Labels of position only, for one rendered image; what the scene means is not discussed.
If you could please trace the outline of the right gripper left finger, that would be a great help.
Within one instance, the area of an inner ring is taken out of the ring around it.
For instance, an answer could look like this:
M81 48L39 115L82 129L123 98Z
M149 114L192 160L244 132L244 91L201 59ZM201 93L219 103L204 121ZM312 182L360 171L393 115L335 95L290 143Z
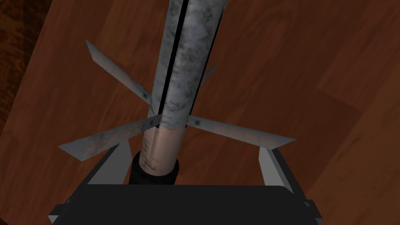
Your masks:
M107 150L82 184L122 184L131 162L129 141L124 140Z

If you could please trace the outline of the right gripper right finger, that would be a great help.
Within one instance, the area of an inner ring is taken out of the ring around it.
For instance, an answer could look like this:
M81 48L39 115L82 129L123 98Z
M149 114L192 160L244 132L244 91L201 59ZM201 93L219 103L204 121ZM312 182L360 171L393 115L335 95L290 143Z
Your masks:
M301 186L279 149L268 150L260 147L259 164L266 186L283 186L295 195L301 194Z

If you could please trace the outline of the grey marbled pole with fins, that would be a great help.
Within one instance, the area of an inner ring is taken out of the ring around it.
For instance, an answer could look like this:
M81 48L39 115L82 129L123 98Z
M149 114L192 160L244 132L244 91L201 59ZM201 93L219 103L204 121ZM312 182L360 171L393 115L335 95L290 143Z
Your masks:
M276 149L293 139L192 115L205 68L228 0L170 0L152 92L148 92L92 43L92 60L149 103L148 117L60 146L80 161L144 133L130 164L131 184L173 185L187 126L252 145Z

